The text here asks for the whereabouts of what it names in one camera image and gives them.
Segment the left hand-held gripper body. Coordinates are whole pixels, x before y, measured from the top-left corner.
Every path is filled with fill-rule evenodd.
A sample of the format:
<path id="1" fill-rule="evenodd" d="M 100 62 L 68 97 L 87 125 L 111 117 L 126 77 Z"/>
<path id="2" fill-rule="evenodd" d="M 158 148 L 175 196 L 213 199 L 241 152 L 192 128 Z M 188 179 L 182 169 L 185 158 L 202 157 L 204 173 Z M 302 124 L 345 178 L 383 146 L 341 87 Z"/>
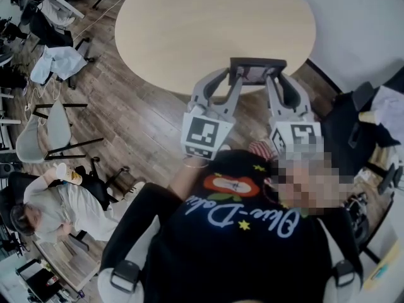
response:
<path id="1" fill-rule="evenodd" d="M 213 160 L 234 126 L 234 119 L 226 119 L 210 108 L 196 102 L 184 113 L 181 148 L 186 156 Z"/>

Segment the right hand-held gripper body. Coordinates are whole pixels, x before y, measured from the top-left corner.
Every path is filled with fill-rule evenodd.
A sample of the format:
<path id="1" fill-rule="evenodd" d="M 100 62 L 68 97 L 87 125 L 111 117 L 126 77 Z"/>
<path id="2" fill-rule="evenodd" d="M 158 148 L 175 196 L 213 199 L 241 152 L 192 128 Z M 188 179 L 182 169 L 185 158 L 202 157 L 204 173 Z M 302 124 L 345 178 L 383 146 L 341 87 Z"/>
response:
<path id="1" fill-rule="evenodd" d="M 321 137 L 321 125 L 314 114 L 270 119 L 269 143 L 276 155 L 294 144 L 308 144 Z"/>

